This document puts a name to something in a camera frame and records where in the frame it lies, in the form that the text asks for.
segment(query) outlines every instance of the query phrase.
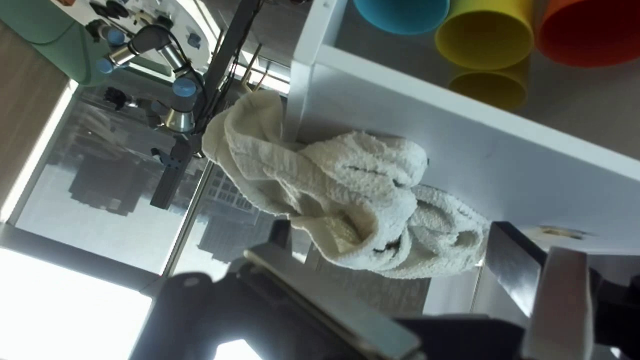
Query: red cup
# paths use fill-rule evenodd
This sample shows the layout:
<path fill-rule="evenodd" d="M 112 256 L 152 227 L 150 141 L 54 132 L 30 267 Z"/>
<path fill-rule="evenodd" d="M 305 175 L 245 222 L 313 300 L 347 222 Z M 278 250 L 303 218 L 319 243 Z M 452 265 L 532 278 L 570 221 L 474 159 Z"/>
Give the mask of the red cup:
<path fill-rule="evenodd" d="M 610 66 L 640 57 L 640 0 L 549 0 L 539 51 L 568 66 Z"/>

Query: towel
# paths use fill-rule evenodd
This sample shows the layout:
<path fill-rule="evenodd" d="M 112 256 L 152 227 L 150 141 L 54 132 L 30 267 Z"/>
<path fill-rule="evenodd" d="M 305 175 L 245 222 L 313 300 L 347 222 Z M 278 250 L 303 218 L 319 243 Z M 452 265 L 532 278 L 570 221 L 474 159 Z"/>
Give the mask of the towel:
<path fill-rule="evenodd" d="M 202 152 L 258 211 L 305 230 L 328 263 L 429 278 L 482 259 L 486 221 L 446 192 L 419 186 L 423 149 L 363 132 L 288 145 L 282 119 L 278 95 L 252 92 L 207 125 Z"/>

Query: white cabinet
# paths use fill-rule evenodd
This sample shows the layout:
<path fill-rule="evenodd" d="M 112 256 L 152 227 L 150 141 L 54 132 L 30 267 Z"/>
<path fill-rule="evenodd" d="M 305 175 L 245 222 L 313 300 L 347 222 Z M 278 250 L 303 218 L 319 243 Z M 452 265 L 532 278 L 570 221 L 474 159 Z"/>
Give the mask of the white cabinet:
<path fill-rule="evenodd" d="M 423 183 L 490 221 L 571 229 L 584 236 L 565 240 L 570 249 L 640 254 L 640 162 L 542 127 L 640 123 L 638 62 L 576 70 L 534 55 L 519 114 L 458 97 L 447 79 L 431 34 L 388 37 L 347 0 L 316 0 L 291 65 L 283 135 L 413 141 L 429 155 Z"/>

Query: cup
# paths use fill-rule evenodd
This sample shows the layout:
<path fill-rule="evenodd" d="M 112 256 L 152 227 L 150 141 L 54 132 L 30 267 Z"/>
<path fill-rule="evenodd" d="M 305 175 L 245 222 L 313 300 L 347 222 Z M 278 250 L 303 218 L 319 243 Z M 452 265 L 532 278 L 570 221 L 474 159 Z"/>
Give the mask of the cup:
<path fill-rule="evenodd" d="M 365 22 L 397 37 L 435 30 L 449 9 L 449 0 L 353 0 L 353 5 Z"/>
<path fill-rule="evenodd" d="M 525 100 L 525 85 L 528 61 L 521 61 L 491 72 L 455 69 L 449 91 L 502 110 L 515 110 Z"/>
<path fill-rule="evenodd" d="M 610 66 L 640 57 L 638 0 L 549 0 L 537 47 L 568 66 Z"/>
<path fill-rule="evenodd" d="M 435 49 L 459 69 L 514 66 L 534 49 L 532 5 L 534 0 L 452 0 L 452 10 L 435 32 Z"/>

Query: green machine part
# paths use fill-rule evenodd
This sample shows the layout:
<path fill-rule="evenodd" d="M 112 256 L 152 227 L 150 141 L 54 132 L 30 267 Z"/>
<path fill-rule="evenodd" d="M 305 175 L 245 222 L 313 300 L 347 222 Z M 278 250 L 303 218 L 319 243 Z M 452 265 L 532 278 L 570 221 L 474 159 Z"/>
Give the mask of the green machine part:
<path fill-rule="evenodd" d="M 93 65 L 107 53 L 107 47 L 93 42 L 81 25 L 50 0 L 0 0 L 0 22 L 77 85 L 103 81 Z"/>

